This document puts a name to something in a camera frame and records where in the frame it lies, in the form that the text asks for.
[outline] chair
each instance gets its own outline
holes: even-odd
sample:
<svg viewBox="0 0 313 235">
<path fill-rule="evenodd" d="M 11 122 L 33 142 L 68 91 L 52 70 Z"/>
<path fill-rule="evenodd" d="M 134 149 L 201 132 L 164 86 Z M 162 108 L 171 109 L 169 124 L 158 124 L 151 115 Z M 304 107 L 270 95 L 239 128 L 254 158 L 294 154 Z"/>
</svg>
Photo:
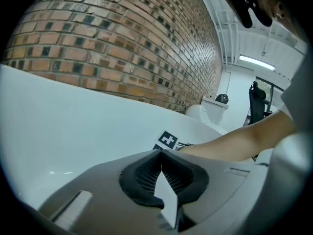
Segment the chair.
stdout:
<svg viewBox="0 0 313 235">
<path fill-rule="evenodd" d="M 258 88 L 258 83 L 253 82 L 249 89 L 249 98 L 250 98 L 250 112 L 251 119 L 249 124 L 256 123 L 261 121 L 265 117 L 268 117 L 272 112 L 265 111 L 265 91 Z"/>
</svg>

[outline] fluorescent light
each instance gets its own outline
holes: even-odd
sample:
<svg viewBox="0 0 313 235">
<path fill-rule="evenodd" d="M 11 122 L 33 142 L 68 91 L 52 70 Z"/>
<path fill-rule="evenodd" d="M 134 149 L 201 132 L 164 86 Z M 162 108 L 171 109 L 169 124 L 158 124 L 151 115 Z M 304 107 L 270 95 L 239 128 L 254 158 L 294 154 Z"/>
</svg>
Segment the fluorescent light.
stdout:
<svg viewBox="0 0 313 235">
<path fill-rule="evenodd" d="M 264 62 L 262 62 L 262 61 L 260 61 L 260 60 L 257 60 L 257 59 L 251 58 L 251 57 L 246 57 L 246 56 L 240 55 L 240 56 L 239 56 L 239 59 L 240 59 L 240 60 L 243 60 L 243 61 L 250 62 L 250 63 L 254 63 L 254 64 L 256 64 L 256 65 L 263 66 L 263 67 L 265 67 L 265 68 L 267 68 L 267 69 L 270 69 L 271 71 L 275 70 L 275 66 L 269 65 L 269 64 L 267 64 L 267 63 L 264 63 Z"/>
</svg>

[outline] black headphones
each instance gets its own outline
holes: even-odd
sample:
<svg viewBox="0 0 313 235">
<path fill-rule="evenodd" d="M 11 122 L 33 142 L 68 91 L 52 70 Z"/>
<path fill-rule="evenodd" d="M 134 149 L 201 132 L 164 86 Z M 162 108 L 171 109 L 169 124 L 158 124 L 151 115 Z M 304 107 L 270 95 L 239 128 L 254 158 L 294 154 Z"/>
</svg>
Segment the black headphones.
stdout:
<svg viewBox="0 0 313 235">
<path fill-rule="evenodd" d="M 260 9 L 257 0 L 226 0 L 230 8 L 235 13 L 239 22 L 245 28 L 252 27 L 252 20 L 248 9 L 251 8 L 257 19 L 267 27 L 272 25 L 272 19 Z"/>
</svg>

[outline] white curved surface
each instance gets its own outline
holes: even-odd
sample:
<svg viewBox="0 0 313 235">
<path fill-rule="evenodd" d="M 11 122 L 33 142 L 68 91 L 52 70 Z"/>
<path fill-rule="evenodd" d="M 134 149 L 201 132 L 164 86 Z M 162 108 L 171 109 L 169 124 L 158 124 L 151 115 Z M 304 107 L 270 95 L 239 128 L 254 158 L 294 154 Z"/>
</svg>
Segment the white curved surface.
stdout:
<svg viewBox="0 0 313 235">
<path fill-rule="evenodd" d="M 184 143 L 220 135 L 158 106 L 0 67 L 1 165 L 34 208 L 88 168 L 152 150 L 167 130 Z"/>
<path fill-rule="evenodd" d="M 186 111 L 186 115 L 216 130 L 221 136 L 228 133 L 219 125 L 211 122 L 211 120 L 207 116 L 206 108 L 203 105 L 195 104 L 195 105 L 190 106 Z"/>
</svg>

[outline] forearm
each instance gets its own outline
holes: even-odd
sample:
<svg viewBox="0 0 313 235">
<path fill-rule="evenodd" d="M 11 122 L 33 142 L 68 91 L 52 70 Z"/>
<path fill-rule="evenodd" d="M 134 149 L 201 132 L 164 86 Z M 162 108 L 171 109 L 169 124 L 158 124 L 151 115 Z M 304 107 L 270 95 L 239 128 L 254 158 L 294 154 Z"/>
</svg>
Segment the forearm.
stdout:
<svg viewBox="0 0 313 235">
<path fill-rule="evenodd" d="M 283 112 L 276 112 L 253 125 L 245 126 L 211 142 L 191 145 L 181 152 L 195 156 L 242 161 L 274 148 L 284 137 L 295 133 L 293 121 Z"/>
<path fill-rule="evenodd" d="M 191 145 L 180 150 L 183 153 L 210 159 L 242 161 L 261 152 L 253 133 L 240 128 L 211 142 Z"/>
</svg>

